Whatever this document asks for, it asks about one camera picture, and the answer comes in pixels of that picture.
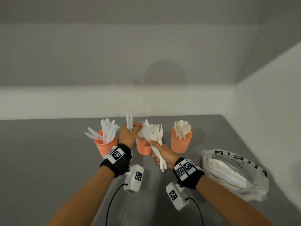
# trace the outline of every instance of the person's left forearm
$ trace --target person's left forearm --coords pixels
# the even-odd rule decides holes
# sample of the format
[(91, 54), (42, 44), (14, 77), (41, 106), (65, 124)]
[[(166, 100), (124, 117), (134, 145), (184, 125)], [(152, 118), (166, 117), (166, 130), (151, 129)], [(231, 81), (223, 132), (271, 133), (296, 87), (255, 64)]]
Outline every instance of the person's left forearm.
[(85, 186), (57, 211), (47, 226), (90, 225), (114, 176), (108, 167), (100, 167)]

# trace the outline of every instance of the perforated orange container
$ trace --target perforated orange container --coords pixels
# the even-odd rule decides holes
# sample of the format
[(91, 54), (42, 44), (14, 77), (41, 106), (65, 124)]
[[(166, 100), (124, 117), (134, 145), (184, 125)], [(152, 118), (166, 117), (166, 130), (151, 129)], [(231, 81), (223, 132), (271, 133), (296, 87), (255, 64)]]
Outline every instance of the perforated orange container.
[(137, 144), (137, 150), (141, 155), (147, 156), (151, 153), (151, 146), (145, 147), (144, 144), (146, 143), (146, 140), (140, 140), (138, 141), (136, 139)]
[[(102, 130), (98, 131), (97, 132), (98, 134), (102, 135)], [(108, 153), (109, 150), (111, 150), (112, 147), (116, 146), (117, 145), (117, 137), (115, 135), (115, 138), (109, 142), (109, 143), (106, 143), (106, 144), (102, 144), (102, 141), (101, 140), (94, 140), (101, 156), (105, 156), (106, 153)]]
[(176, 152), (176, 153), (184, 153), (186, 152), (189, 142), (191, 140), (192, 137), (192, 131), (190, 131), (188, 134), (186, 134), (185, 136), (185, 140), (181, 140), (179, 138), (176, 137), (175, 135), (175, 129), (172, 128), (171, 131), (171, 143), (170, 143), (170, 147), (171, 149)]

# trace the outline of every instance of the hand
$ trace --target hand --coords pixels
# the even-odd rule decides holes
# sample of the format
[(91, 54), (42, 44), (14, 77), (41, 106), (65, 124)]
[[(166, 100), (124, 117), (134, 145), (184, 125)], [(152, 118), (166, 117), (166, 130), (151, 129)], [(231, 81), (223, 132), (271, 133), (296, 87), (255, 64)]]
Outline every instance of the hand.
[[(175, 153), (173, 153), (166, 144), (162, 144), (161, 146), (158, 142), (153, 140), (150, 141), (150, 144), (152, 144), (154, 147), (156, 147), (159, 150), (160, 155), (167, 163), (167, 167), (173, 169), (175, 162), (179, 159), (179, 157)], [(150, 156), (153, 157), (157, 165), (160, 165), (160, 159), (156, 157), (153, 150), (150, 151)]]
[(135, 129), (133, 129), (132, 131), (128, 130), (126, 124), (119, 129), (119, 143), (127, 145), (130, 149), (133, 148), (136, 142), (137, 135), (143, 127), (142, 124), (136, 122), (133, 123), (133, 126), (135, 127)]

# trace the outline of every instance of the person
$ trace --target person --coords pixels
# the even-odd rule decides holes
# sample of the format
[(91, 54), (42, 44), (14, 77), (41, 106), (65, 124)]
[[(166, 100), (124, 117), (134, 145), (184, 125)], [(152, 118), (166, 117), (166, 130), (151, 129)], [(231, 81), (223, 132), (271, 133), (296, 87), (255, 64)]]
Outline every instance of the person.
[[(117, 169), (117, 166), (114, 167), (108, 159), (105, 159), (96, 174), (54, 214), (47, 226), (88, 226), (92, 223), (112, 180), (118, 175), (125, 173), (129, 166), (130, 149), (134, 146), (138, 132), (142, 129), (142, 124), (134, 122), (133, 126), (135, 126), (133, 131), (128, 130), (126, 124), (119, 130), (119, 144), (117, 146), (125, 152), (125, 164), (121, 167), (119, 165)], [(159, 150), (162, 158), (171, 170), (183, 159), (179, 158), (165, 144), (161, 146), (156, 141), (150, 141), (150, 144)], [(160, 165), (160, 160), (153, 151), (151, 151), (150, 155), (155, 163)], [(175, 175), (178, 181), (181, 182), (176, 173)], [(186, 182), (191, 177), (189, 175), (182, 182), (182, 185), (196, 189), (229, 225), (273, 225), (253, 206), (206, 177), (201, 170), (196, 170), (191, 175), (194, 175), (194, 177), (189, 182)]]

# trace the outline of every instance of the plastic bag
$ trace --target plastic bag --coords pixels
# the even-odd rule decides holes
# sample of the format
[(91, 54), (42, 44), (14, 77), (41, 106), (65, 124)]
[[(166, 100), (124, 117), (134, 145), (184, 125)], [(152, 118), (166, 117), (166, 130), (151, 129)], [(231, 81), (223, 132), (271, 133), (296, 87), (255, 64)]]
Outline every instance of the plastic bag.
[[(252, 161), (232, 152), (209, 150), (202, 151), (202, 162), (203, 171), (207, 177), (245, 201), (256, 200), (260, 202), (267, 199), (268, 174)], [(233, 177), (230, 174), (236, 175), (235, 178), (239, 182), (231, 182), (235, 180), (231, 180)]]

